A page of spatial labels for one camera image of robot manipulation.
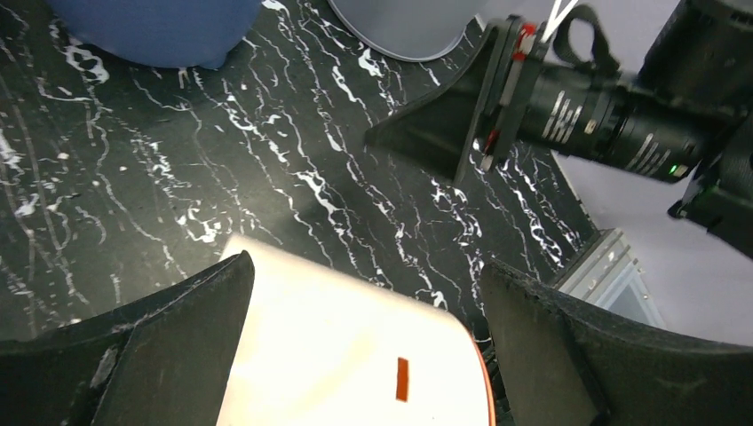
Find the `large grey container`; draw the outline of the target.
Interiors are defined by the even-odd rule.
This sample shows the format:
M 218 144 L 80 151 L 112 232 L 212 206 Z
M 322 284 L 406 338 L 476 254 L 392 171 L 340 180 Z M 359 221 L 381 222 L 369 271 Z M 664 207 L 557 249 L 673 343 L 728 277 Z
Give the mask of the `large grey container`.
M 347 29 L 390 58 L 426 62 L 454 50 L 480 0 L 328 0 Z

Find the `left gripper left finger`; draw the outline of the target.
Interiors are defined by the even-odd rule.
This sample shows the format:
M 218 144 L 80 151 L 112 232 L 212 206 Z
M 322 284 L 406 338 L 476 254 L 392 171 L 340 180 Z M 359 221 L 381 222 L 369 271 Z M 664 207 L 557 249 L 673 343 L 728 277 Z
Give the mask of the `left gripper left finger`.
M 2 424 L 215 424 L 254 279 L 242 252 L 110 312 L 3 341 Z

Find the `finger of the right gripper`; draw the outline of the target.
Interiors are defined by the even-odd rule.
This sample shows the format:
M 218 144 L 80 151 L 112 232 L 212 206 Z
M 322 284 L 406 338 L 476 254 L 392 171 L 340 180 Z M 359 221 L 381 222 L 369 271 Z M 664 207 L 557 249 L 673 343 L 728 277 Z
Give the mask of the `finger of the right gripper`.
M 506 22 L 489 23 L 448 82 L 364 133 L 365 145 L 397 154 L 447 182 L 463 180 L 482 117 L 499 103 L 506 75 Z

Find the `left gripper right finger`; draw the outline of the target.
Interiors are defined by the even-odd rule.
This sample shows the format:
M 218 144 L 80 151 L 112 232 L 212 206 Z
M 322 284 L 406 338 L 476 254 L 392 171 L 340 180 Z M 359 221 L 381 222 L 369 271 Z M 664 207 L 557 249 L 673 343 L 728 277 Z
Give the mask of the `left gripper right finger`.
M 480 292 L 518 425 L 749 425 L 752 350 L 651 327 L 500 263 Z

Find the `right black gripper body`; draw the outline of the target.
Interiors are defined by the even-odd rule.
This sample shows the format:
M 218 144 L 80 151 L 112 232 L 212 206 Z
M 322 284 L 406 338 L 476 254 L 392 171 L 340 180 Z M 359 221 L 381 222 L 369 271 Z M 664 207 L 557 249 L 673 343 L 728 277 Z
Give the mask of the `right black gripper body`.
M 594 14 L 567 16 L 551 38 L 504 21 L 503 90 L 482 117 L 485 169 L 522 141 L 662 182 L 741 182 L 740 15 L 671 15 L 635 75 Z

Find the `white orange drawer box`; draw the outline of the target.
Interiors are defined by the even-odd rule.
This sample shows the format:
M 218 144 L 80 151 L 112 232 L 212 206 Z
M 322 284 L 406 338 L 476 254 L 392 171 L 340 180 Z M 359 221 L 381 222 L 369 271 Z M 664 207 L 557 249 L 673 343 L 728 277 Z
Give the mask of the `white orange drawer box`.
M 235 234 L 255 279 L 221 425 L 493 425 L 486 363 L 452 313 Z

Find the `aluminium frame rail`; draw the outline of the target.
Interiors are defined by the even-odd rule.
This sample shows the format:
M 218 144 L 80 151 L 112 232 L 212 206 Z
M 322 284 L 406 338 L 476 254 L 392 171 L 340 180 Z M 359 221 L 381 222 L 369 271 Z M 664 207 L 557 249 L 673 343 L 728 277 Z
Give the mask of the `aluminium frame rail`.
M 666 328 L 644 282 L 644 269 L 620 228 L 599 230 L 557 273 L 551 286 L 648 326 Z

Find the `blue plastic bucket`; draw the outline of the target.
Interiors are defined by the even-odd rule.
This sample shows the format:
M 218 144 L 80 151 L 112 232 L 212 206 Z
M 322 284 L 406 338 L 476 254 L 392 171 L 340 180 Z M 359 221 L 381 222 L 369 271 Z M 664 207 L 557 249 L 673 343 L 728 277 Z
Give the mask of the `blue plastic bucket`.
M 256 0 L 59 0 L 48 5 L 68 32 L 150 67 L 222 67 L 247 35 Z

